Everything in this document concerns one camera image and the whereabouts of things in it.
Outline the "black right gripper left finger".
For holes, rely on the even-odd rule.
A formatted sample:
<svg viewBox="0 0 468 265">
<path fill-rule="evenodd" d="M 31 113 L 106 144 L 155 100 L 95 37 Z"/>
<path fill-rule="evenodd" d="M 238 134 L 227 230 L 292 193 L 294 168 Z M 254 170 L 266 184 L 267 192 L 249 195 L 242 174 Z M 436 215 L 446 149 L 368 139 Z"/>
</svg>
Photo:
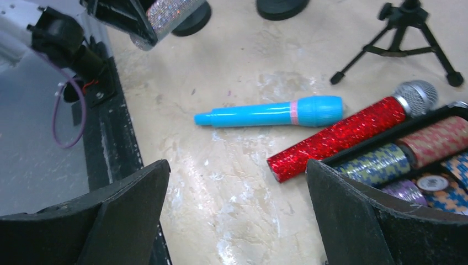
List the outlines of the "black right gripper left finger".
<svg viewBox="0 0 468 265">
<path fill-rule="evenodd" d="M 158 160 L 78 198 L 1 217 L 2 264 L 147 264 L 171 169 Z"/>
</svg>

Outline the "rhinestone silver microphone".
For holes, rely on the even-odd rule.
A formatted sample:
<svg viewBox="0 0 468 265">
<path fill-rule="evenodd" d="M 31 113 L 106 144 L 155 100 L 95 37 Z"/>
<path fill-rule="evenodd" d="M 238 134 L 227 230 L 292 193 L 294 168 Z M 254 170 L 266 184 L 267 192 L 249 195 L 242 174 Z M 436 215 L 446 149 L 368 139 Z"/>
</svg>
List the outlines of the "rhinestone silver microphone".
<svg viewBox="0 0 468 265">
<path fill-rule="evenodd" d="M 150 25 L 149 33 L 155 40 L 144 40 L 136 35 L 131 35 L 130 38 L 139 49 L 151 50 L 205 3 L 207 1 L 154 1 L 144 14 Z"/>
</svg>

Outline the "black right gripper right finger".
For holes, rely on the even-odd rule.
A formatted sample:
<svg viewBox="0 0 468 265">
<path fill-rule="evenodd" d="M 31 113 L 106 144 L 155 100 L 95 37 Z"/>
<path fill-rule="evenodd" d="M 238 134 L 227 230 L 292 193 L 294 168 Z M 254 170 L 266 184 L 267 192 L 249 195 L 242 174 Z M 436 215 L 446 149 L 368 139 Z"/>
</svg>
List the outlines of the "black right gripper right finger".
<svg viewBox="0 0 468 265">
<path fill-rule="evenodd" d="M 307 182 L 329 264 L 466 264 L 467 217 L 411 204 L 316 160 Z"/>
</svg>

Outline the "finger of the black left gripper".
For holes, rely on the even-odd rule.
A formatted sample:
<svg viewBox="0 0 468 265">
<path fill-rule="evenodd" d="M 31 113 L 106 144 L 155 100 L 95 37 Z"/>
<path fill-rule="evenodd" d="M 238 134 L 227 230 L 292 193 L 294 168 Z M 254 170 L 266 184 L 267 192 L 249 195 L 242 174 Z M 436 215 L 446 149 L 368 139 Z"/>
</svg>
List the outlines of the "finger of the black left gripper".
<svg viewBox="0 0 468 265">
<path fill-rule="evenodd" d="M 154 1 L 81 0 L 88 15 L 153 47 L 158 39 L 146 14 Z"/>
</svg>

